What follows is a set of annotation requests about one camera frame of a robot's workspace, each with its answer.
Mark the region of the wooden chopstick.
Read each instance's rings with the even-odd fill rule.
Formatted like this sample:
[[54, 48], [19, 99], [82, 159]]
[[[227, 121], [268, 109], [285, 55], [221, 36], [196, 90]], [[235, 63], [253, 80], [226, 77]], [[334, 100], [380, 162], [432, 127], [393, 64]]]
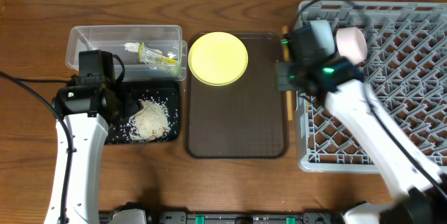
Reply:
[[286, 34], [288, 33], [287, 25], [281, 28], [281, 33], [282, 33], [281, 46], [283, 49], [284, 62], [290, 62], [291, 58], [288, 50], [288, 40], [286, 39]]
[[287, 120], [292, 121], [294, 119], [294, 98], [295, 98], [295, 92], [294, 91], [287, 91], [286, 92], [286, 110], [287, 110]]

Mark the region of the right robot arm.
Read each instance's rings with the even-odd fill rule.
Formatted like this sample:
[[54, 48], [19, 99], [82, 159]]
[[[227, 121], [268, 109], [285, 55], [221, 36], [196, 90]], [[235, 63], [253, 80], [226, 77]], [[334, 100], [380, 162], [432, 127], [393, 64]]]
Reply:
[[313, 96], [372, 159], [394, 202], [358, 204], [344, 223], [445, 223], [446, 173], [425, 156], [386, 112], [357, 65], [367, 43], [357, 27], [333, 33], [317, 21], [282, 40], [290, 60], [277, 64], [278, 89]]

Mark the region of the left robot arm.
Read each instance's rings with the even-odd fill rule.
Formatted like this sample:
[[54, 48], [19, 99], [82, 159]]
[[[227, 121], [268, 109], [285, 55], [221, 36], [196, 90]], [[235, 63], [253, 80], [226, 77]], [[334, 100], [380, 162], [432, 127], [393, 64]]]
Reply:
[[80, 84], [58, 90], [53, 108], [61, 117], [57, 161], [45, 223], [99, 223], [101, 157], [110, 124], [127, 109], [130, 94], [116, 84]]

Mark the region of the white bowl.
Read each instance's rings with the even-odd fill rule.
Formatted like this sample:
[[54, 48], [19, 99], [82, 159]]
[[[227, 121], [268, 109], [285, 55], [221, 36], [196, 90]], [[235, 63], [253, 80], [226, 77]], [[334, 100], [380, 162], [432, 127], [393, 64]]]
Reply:
[[357, 65], [367, 58], [367, 43], [362, 31], [357, 27], [338, 29], [336, 44], [339, 55]]

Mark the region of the light blue bowl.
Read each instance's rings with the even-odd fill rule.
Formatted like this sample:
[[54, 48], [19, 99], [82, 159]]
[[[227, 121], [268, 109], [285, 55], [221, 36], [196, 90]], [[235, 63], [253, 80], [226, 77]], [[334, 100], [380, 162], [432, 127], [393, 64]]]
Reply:
[[310, 22], [315, 38], [327, 56], [335, 52], [335, 42], [332, 30], [327, 20], [313, 20]]

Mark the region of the green snack wrapper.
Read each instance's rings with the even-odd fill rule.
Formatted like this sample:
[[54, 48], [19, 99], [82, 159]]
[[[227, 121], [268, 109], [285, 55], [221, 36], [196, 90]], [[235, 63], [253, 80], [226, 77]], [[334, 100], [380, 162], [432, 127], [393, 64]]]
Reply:
[[179, 72], [179, 56], [174, 52], [162, 52], [150, 48], [144, 43], [125, 43], [125, 50], [136, 53], [138, 61], [148, 65], [151, 69], [177, 74]]

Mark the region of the yellow plate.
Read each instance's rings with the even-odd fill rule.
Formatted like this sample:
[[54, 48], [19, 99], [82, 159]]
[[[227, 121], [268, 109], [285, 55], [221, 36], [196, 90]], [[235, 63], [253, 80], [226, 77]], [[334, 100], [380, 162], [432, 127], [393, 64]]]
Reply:
[[189, 69], [204, 84], [225, 86], [243, 76], [249, 63], [244, 43], [226, 32], [200, 36], [189, 50]]

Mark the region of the rice and food scraps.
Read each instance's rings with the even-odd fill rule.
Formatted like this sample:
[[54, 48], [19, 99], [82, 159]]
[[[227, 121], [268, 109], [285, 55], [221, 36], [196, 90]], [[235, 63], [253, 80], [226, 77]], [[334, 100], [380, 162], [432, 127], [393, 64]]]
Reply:
[[171, 142], [179, 135], [179, 96], [172, 89], [150, 93], [138, 99], [143, 108], [119, 130], [110, 130], [106, 144]]

